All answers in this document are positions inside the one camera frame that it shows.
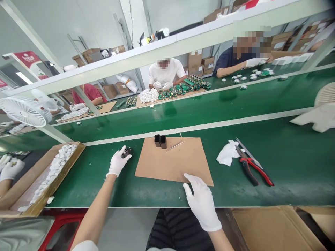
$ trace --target cable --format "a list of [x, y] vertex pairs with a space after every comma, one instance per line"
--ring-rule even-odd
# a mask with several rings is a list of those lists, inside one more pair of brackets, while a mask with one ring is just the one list
[[130, 4], [130, 0], [129, 0], [129, 6], [130, 6], [130, 18], [132, 20], [132, 45], [133, 45], [133, 16], [132, 16], [132, 5]]

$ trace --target storage shelf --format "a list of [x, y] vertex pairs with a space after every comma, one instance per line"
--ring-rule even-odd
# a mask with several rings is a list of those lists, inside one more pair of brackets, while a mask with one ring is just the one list
[[261, 3], [254, 8], [228, 14], [222, 19], [146, 46], [4, 93], [7, 96], [20, 94], [29, 98], [32, 98], [32, 89], [39, 89], [46, 94], [56, 93], [149, 65], [163, 58], [176, 57], [230, 41], [234, 36], [242, 36], [247, 31], [261, 31], [264, 26], [279, 26], [331, 8], [328, 0], [276, 0]]

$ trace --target red shirt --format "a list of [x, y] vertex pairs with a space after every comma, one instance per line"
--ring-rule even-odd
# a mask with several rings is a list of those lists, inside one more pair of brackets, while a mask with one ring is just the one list
[[[107, 99], [104, 96], [102, 96], [98, 91], [98, 89], [96, 89], [91, 84], [84, 84], [84, 93], [91, 101], [95, 100], [96, 98], [102, 97], [102, 103], [107, 102]], [[75, 104], [84, 103], [81, 97], [74, 90], [72, 90], [72, 97]]]

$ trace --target pliers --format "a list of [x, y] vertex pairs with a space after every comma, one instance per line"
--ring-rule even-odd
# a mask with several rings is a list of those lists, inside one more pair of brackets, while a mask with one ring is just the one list
[[268, 183], [268, 185], [274, 186], [273, 182], [270, 180], [266, 172], [262, 170], [262, 168], [260, 168], [252, 158], [248, 158], [248, 156], [244, 152], [242, 152], [238, 146], [236, 146], [236, 150], [238, 154], [241, 156], [240, 162], [242, 162], [243, 170], [246, 176], [249, 178], [249, 180], [254, 186], [258, 186], [259, 183], [256, 180], [256, 178], [253, 176], [253, 174], [251, 173], [249, 164], [252, 165], [263, 176], [263, 178], [265, 179], [266, 183]]

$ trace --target white shelf board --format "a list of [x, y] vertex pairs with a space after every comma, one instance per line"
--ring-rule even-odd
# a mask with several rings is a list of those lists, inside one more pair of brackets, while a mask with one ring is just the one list
[[30, 90], [39, 89], [52, 94], [149, 65], [157, 60], [230, 41], [246, 31], [261, 31], [263, 26], [275, 27], [331, 8], [328, 0], [276, 0], [262, 3], [146, 46], [4, 93], [7, 96], [20, 94], [32, 98]]

